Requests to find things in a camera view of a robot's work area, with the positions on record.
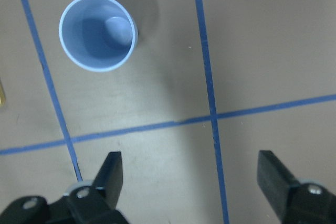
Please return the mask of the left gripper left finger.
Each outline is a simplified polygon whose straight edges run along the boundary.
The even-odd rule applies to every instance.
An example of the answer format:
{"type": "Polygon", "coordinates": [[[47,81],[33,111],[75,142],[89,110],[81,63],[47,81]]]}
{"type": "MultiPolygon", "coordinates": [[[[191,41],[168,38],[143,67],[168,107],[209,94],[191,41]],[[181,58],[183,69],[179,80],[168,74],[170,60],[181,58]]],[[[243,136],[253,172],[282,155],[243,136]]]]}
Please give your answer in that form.
{"type": "Polygon", "coordinates": [[[120,151],[110,152],[93,180],[92,186],[111,209],[116,209],[122,185],[122,154],[120,151]]]}

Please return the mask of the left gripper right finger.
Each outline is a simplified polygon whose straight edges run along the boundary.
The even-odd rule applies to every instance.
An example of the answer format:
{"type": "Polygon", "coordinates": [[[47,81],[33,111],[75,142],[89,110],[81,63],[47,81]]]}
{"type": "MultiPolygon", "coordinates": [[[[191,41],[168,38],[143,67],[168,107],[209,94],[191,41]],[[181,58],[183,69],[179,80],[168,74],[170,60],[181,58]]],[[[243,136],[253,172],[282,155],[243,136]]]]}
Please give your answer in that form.
{"type": "Polygon", "coordinates": [[[269,150],[258,153],[257,184],[279,219],[286,216],[293,195],[301,186],[291,171],[269,150]]]}

